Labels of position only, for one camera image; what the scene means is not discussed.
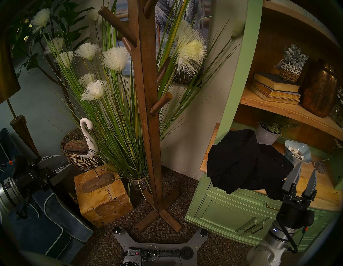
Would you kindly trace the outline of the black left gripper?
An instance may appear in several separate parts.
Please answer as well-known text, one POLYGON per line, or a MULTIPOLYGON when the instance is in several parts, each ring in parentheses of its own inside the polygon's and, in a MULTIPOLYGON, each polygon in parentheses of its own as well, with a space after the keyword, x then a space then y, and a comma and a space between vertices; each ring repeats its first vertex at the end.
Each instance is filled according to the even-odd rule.
POLYGON ((62 181, 72 168, 72 164, 62 166, 55 171, 48 167, 57 166, 61 155, 37 157, 31 163, 23 155, 13 157, 12 180, 19 192, 46 191, 62 181))

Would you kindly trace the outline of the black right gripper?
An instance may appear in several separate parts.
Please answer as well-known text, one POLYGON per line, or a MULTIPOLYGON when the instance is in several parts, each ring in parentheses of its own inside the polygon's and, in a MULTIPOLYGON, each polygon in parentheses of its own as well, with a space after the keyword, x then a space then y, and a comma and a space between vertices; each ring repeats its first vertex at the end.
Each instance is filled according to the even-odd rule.
POLYGON ((301 167, 302 163, 299 162, 285 179, 282 190, 286 192, 276 215, 276 221, 280 226, 294 230, 312 226, 315 218, 315 212, 308 210, 308 207, 317 193, 317 171, 313 170, 306 189, 299 197, 296 195, 296 185, 300 179, 301 167))

